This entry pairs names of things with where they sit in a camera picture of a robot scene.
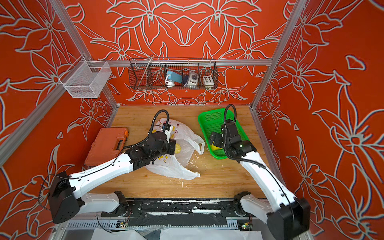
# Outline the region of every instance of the white plastic bag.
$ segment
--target white plastic bag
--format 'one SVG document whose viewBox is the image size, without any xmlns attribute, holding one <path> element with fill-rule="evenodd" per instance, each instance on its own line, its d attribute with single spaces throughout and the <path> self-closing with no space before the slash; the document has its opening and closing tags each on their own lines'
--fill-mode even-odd
<svg viewBox="0 0 384 240">
<path fill-rule="evenodd" d="M 121 240 L 121 239 L 146 240 L 143 236 L 141 236 L 135 230 L 126 230 L 126 231 L 109 233 L 109 232 L 104 231 L 101 228 L 95 228 L 91 240 L 105 240 L 105 239 L 108 239 L 108 240 Z"/>
<path fill-rule="evenodd" d="M 167 228 L 161 230 L 160 240 L 263 240 L 262 232 L 201 228 Z"/>
<path fill-rule="evenodd" d="M 162 131 L 161 126 L 166 122 L 166 118 L 160 119 L 153 128 L 153 132 Z M 196 150 L 199 154 L 203 154 L 205 141 L 187 127 L 184 123 L 176 120 L 169 120 L 170 125 L 174 126 L 171 131 L 171 138 L 177 140 L 176 143 L 180 145 L 180 153 L 159 157 L 155 160 L 155 164 L 146 166 L 148 170 L 153 173 L 160 174 L 167 177 L 181 178 L 185 180 L 192 180 L 195 177 L 200 177 L 197 172 L 192 172 L 185 168 L 192 157 L 193 152 Z"/>
</svg>

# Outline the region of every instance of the white wire basket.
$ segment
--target white wire basket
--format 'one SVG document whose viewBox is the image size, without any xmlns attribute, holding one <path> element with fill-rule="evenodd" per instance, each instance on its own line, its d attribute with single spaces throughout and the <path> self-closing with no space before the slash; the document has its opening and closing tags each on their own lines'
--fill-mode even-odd
<svg viewBox="0 0 384 240">
<path fill-rule="evenodd" d="M 80 66 L 66 82 L 64 88 L 73 98 L 98 98 L 112 74 L 106 61 L 101 68 L 91 68 L 85 61 L 79 62 Z"/>
</svg>

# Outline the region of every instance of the wooden tabletop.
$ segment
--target wooden tabletop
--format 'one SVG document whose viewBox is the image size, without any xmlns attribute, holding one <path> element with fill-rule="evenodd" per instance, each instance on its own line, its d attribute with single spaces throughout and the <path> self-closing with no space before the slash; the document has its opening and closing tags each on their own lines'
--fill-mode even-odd
<svg viewBox="0 0 384 240">
<path fill-rule="evenodd" d="M 126 145 L 143 140 L 148 133 L 155 113 L 166 109 L 171 119 L 186 124 L 195 134 L 204 139 L 197 121 L 200 113 L 222 108 L 223 106 L 121 106 L 112 123 L 112 127 L 126 127 L 129 137 Z M 262 144 L 256 131 L 248 106 L 237 106 L 237 119 L 252 144 L 257 148 L 266 165 Z M 122 191 L 125 197 L 143 198 L 232 198 L 234 195 L 249 191 L 257 198 L 265 198 L 264 193 L 251 175 L 236 161 L 218 160 L 211 156 L 207 147 L 199 155 L 196 151 L 186 166 L 199 172 L 200 177 L 193 180 L 169 178 L 154 174 L 142 167 L 134 172 L 116 177 L 97 188 L 93 193 L 111 193 Z"/>
</svg>

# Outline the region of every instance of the green tray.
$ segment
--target green tray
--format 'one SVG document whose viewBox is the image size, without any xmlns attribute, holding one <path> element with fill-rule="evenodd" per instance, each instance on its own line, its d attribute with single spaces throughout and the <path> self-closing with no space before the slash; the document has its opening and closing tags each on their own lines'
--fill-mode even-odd
<svg viewBox="0 0 384 240">
<path fill-rule="evenodd" d="M 225 108 L 215 109 L 207 112 L 200 113 L 198 116 L 198 121 L 201 127 L 201 130 L 203 131 L 205 142 L 207 143 L 208 150 L 212 154 L 212 156 L 216 159 L 226 159 L 227 156 L 225 155 L 225 152 L 223 149 L 218 149 L 213 151 L 211 149 L 211 145 L 209 145 L 209 137 L 211 136 L 212 132 L 218 132 L 221 133 L 221 125 L 224 121 L 224 110 Z M 235 115 L 232 111 L 227 111 L 227 119 L 233 120 Z M 236 126 L 237 131 L 240 134 L 241 140 L 249 140 L 247 135 L 245 134 L 243 128 L 241 127 L 240 123 L 236 120 Z"/>
</svg>

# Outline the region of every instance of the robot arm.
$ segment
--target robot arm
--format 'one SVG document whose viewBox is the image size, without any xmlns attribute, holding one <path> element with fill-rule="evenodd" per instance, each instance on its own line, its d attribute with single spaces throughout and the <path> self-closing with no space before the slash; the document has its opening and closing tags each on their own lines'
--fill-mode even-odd
<svg viewBox="0 0 384 240">
<path fill-rule="evenodd" d="M 152 133 L 157 115 L 164 111 L 160 110 L 155 115 L 148 137 L 132 145 L 124 154 L 79 173 L 68 176 L 64 171 L 55 175 L 48 193 L 53 223 L 65 222 L 85 212 L 103 212 L 107 217 L 117 217 L 127 212 L 128 204 L 121 192 L 90 194 L 89 191 L 121 174 L 135 171 L 151 162 L 154 164 L 162 155 L 174 154 L 176 140 L 170 139 L 173 126 L 168 124 L 168 112 L 165 111 L 167 122 L 163 125 L 163 131 Z"/>
<path fill-rule="evenodd" d="M 235 119 L 226 119 L 233 107 Z M 251 213 L 265 222 L 276 240 L 288 240 L 309 229 L 311 207 L 305 199 L 297 199 L 270 171 L 250 141 L 242 141 L 236 127 L 236 109 L 228 105 L 224 112 L 222 133 L 212 132 L 209 144 L 223 148 L 228 158 L 240 163 L 259 185 L 270 204 L 244 191 L 234 196 L 236 213 Z"/>
</svg>

